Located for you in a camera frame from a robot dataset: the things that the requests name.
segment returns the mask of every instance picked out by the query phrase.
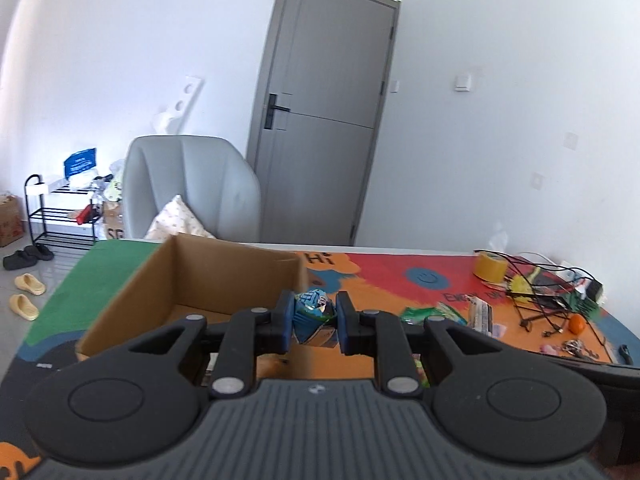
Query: tape roll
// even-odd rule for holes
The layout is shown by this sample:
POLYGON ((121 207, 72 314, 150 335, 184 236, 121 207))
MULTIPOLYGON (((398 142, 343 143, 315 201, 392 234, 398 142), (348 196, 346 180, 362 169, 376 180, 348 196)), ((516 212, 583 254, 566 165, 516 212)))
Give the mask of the tape roll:
POLYGON ((485 282, 502 283, 508 267, 508 261, 502 256, 480 251, 476 254, 474 274, 485 282))

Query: black door handle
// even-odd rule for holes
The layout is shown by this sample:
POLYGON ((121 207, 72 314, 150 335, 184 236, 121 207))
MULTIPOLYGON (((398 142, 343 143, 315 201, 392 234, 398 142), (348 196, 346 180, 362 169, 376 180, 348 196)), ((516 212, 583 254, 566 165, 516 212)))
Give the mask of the black door handle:
POLYGON ((276 101, 278 96, 276 94, 269 94, 269 103, 267 104, 267 117, 264 121, 265 130, 273 130, 273 115, 276 110, 281 112, 290 112, 291 108, 285 108, 284 106, 278 106, 276 101))

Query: gray ribbed surface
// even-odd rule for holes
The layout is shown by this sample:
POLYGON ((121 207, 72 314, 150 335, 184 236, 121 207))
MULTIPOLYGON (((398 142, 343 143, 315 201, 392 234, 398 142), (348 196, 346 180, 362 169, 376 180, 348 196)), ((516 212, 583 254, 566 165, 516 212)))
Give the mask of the gray ribbed surface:
POLYGON ((370 381, 263 381, 217 402, 166 454, 119 470, 45 461, 32 480, 604 479, 581 459, 555 468, 500 467, 442 438, 417 402, 383 397, 370 381))

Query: gray door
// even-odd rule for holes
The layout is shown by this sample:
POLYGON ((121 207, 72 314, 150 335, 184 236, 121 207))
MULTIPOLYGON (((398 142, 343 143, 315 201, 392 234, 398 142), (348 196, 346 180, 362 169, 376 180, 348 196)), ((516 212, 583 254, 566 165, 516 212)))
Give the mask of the gray door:
POLYGON ((394 13, 373 0, 286 0, 256 173, 261 241, 348 245, 382 105, 394 13))

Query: door frame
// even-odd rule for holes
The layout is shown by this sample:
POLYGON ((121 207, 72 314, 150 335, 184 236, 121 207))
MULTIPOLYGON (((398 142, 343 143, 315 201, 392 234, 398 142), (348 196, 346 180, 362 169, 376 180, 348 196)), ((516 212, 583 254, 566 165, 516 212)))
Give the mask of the door frame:
MULTIPOLYGON (((369 176, 371 173, 371 165, 373 163, 373 156, 376 151, 376 145, 378 143, 378 132, 380 130, 380 121, 382 120, 382 112, 385 107, 386 95, 388 94, 389 75, 391 72, 391 62, 394 56, 394 49, 396 46, 396 37, 398 35, 398 17, 400 14, 400 2, 395 0, 373 0, 379 4, 391 7, 394 10, 394 20, 392 23, 392 34, 389 38, 389 50, 386 57, 385 73, 384 73, 384 87, 380 94, 378 101, 378 111, 376 112, 376 121, 373 127, 373 136, 371 140, 371 146, 369 148, 369 155, 367 156, 367 165, 365 168, 364 178, 360 187, 360 196, 358 197, 358 205, 356 208, 356 215, 353 219, 353 228, 351 230, 351 236, 349 243, 354 244, 358 228, 360 227, 360 217, 362 216, 362 209, 364 206, 364 199, 367 193, 367 187, 369 186, 369 176)), ((278 41, 278 35, 280 34, 280 25, 282 23, 282 17, 284 14, 284 6, 286 0, 275 0, 273 6, 273 13, 271 15, 271 22, 269 24, 269 30, 267 33, 266 42, 264 45, 264 53, 262 54, 262 62, 260 64, 260 72, 258 73, 258 83, 255 91, 254 109, 251 117, 251 125, 249 130, 249 141, 246 149, 246 160, 252 169, 256 170, 256 163, 258 159, 258 152, 260 149, 260 136, 262 134, 262 125, 264 124, 265 114, 268 104, 268 85, 271 79, 271 71, 273 69, 273 59, 276 51, 276 45, 278 41)))

